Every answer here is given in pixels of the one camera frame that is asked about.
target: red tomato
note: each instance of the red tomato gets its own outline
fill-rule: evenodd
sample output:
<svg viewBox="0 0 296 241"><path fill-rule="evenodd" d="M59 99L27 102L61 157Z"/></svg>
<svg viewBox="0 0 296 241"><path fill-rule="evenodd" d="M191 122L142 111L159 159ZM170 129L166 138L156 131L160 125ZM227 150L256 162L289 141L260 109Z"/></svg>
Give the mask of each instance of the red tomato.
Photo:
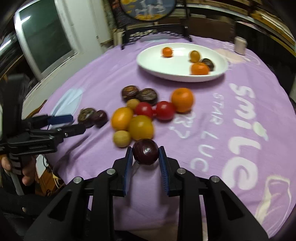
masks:
<svg viewBox="0 0 296 241"><path fill-rule="evenodd" d="M174 118L175 107L171 102L161 101L156 105L156 118L160 121L170 121Z"/></svg>
<svg viewBox="0 0 296 241"><path fill-rule="evenodd" d="M152 119L154 111L152 109L152 106L149 103L140 102L136 106L136 108L134 110L134 113L136 115L146 115L146 116L148 116L148 117L150 117Z"/></svg>

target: table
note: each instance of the table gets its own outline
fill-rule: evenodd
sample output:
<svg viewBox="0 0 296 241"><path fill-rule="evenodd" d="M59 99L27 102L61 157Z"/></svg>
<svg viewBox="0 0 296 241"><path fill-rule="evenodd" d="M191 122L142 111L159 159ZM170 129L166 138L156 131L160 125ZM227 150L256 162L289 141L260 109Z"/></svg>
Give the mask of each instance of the table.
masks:
<svg viewBox="0 0 296 241"><path fill-rule="evenodd" d="M192 112L176 115L170 123L154 120L154 141L196 176L220 176L271 237L296 203L293 107L274 74L252 51L240 56L231 43L192 39L227 57L224 76L204 83L154 77L137 66L137 54L156 44L186 40L138 41L124 50L117 46L78 71L53 93L40 114L73 114L77 119L80 109L93 107L111 117L124 106L120 91L127 85L153 88L159 101L169 100L176 88L190 88L195 96ZM101 129L92 127L65 139L47 159L66 183L76 176L95 177L126 152L114 146L113 133L110 122ZM177 222L178 198L165 195L158 162L134 165L128 196L114 198L114 215L115 228L121 230Z"/></svg>

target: yellow tomato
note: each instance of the yellow tomato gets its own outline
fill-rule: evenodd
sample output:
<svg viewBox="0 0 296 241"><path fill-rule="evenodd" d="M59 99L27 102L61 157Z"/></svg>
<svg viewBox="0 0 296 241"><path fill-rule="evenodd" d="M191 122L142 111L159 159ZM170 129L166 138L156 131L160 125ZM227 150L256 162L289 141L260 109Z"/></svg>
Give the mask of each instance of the yellow tomato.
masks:
<svg viewBox="0 0 296 241"><path fill-rule="evenodd" d="M154 128L151 119L145 115L138 115L132 118L129 128L129 133L134 140L152 139Z"/></svg>
<svg viewBox="0 0 296 241"><path fill-rule="evenodd" d="M111 118L111 125L116 131L126 131L133 118L133 110L129 107L117 109Z"/></svg>
<svg viewBox="0 0 296 241"><path fill-rule="evenodd" d="M199 62L199 60L200 60L200 53L198 51L195 51L195 50L191 51L190 52L190 60L193 63Z"/></svg>

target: brown round fruit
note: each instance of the brown round fruit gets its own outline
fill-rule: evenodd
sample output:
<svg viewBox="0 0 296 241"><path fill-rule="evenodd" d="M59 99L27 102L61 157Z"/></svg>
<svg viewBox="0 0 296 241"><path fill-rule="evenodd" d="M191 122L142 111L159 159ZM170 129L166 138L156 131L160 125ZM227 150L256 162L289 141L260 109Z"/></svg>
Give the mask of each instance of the brown round fruit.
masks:
<svg viewBox="0 0 296 241"><path fill-rule="evenodd" d="M209 67L210 71L214 70L214 63L210 59L204 58L201 62L206 64Z"/></svg>
<svg viewBox="0 0 296 241"><path fill-rule="evenodd" d="M134 85L126 86L121 91L122 99L127 102L130 99L134 99L138 94L139 89Z"/></svg>
<svg viewBox="0 0 296 241"><path fill-rule="evenodd" d="M98 110L97 112L93 113L91 116L91 121L96 127L101 128L108 122L108 115L103 110Z"/></svg>
<svg viewBox="0 0 296 241"><path fill-rule="evenodd" d="M133 156L139 164L152 165L159 156L157 144L150 139L141 139L133 145Z"/></svg>
<svg viewBox="0 0 296 241"><path fill-rule="evenodd" d="M92 127L94 124L90 116L95 112L96 110L94 108L81 109L78 115L78 123L84 124L85 128Z"/></svg>
<svg viewBox="0 0 296 241"><path fill-rule="evenodd" d="M155 105L157 103L157 93L154 89L146 88L137 94L136 97L140 102L147 102L151 105Z"/></svg>

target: oval white plate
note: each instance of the oval white plate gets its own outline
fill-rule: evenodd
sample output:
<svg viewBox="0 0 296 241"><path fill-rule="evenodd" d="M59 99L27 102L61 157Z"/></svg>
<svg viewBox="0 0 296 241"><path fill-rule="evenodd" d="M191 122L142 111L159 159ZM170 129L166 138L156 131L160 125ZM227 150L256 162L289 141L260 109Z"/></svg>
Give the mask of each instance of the oval white plate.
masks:
<svg viewBox="0 0 296 241"><path fill-rule="evenodd" d="M170 47L173 50L171 58L162 56L162 49ZM210 59L215 68L208 75L191 75L189 53L196 50L200 53L201 59ZM227 60L216 51L189 43L167 43L152 46L143 50L137 56L137 64L147 72L168 80L182 82L203 82L218 78L228 69Z"/></svg>

